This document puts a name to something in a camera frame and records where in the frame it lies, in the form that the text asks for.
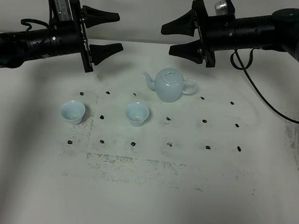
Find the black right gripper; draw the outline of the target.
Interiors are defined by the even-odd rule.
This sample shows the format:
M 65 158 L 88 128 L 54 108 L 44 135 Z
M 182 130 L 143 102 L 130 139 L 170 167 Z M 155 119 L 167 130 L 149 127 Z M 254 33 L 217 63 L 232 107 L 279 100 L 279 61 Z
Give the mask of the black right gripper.
M 195 0 L 192 10 L 164 24 L 161 34 L 193 37 L 195 29 L 198 29 L 199 40 L 173 45 L 169 48 L 169 55 L 199 64 L 206 62 L 207 67 L 215 67 L 215 51 L 230 48 L 232 37 L 235 35 L 235 20 L 236 18 L 231 16 L 209 16 L 203 0 Z

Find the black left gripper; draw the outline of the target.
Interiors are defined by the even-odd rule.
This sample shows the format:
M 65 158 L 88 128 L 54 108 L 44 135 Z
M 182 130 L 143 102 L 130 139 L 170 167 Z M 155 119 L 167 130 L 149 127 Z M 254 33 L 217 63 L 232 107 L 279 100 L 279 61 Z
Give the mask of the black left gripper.
M 52 29 L 48 37 L 46 54 L 50 57 L 80 53 L 86 73 L 92 72 L 92 62 L 99 65 L 108 57 L 123 50 L 121 43 L 108 45 L 88 45 L 86 28 L 103 23 L 120 21 L 118 13 L 100 11 L 88 6 L 81 6 L 80 0 L 68 0 L 71 21 L 52 20 Z

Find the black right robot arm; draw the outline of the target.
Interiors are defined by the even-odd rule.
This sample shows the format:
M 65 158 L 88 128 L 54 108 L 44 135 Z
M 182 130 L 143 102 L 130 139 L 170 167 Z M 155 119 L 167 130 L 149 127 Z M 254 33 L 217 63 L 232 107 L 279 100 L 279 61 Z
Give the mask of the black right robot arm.
M 299 62 L 299 9 L 288 8 L 272 15 L 237 19 L 231 0 L 215 5 L 216 15 L 209 16 L 203 0 L 193 1 L 182 17 L 164 24 L 164 35 L 182 34 L 199 40 L 171 46 L 169 54 L 197 64 L 215 66 L 215 52 L 222 50 L 262 49 L 289 53 Z

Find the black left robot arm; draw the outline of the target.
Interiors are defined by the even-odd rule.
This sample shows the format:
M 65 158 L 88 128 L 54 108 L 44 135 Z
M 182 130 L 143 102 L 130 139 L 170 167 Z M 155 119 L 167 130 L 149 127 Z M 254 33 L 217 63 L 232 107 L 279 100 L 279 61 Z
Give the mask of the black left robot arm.
M 117 22 L 119 14 L 81 6 L 79 1 L 69 1 L 71 17 L 67 21 L 52 17 L 45 29 L 0 33 L 0 68 L 17 68 L 31 60 L 79 53 L 89 73 L 93 66 L 121 52 L 121 43 L 93 45 L 86 35 L 86 28 Z

